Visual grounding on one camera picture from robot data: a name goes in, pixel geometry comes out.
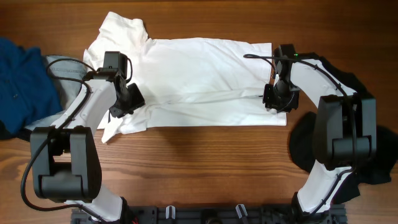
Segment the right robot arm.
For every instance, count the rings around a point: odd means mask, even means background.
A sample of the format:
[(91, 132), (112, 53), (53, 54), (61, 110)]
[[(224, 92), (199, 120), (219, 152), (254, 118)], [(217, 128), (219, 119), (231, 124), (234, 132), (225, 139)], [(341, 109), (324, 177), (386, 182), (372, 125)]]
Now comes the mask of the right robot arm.
[(275, 82), (265, 86), (265, 108), (289, 113), (297, 109), (302, 91), (318, 110), (315, 163), (293, 197), (292, 211), (298, 222), (322, 220), (345, 179), (376, 153), (376, 100), (353, 74), (315, 53), (298, 54), (284, 44), (270, 58)]

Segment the white polo shirt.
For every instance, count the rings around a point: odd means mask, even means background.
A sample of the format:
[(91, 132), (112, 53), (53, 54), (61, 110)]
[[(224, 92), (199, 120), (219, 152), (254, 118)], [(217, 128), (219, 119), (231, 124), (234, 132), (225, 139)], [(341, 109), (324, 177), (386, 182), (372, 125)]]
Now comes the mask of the white polo shirt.
[(285, 113), (262, 104), (271, 77), (262, 56), (271, 50), (270, 43), (151, 39), (141, 19), (109, 12), (83, 60), (99, 68), (107, 51), (127, 55), (132, 62), (127, 74), (146, 103), (122, 118), (106, 114), (100, 123), (102, 142), (154, 127), (286, 125)]

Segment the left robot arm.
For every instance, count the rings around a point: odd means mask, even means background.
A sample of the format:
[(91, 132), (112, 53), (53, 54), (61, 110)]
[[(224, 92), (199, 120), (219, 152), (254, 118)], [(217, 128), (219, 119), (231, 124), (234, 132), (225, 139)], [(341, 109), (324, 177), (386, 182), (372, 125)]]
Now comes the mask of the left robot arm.
[(21, 181), (21, 197), (34, 210), (26, 180), (32, 174), (36, 196), (57, 206), (76, 208), (96, 223), (137, 223), (126, 200), (102, 184), (102, 170), (93, 136), (105, 113), (122, 118), (144, 106), (136, 84), (130, 84), (132, 62), (121, 52), (105, 52), (103, 66), (90, 68), (79, 81), (81, 90), (64, 114), (48, 127), (30, 135), (31, 159)]

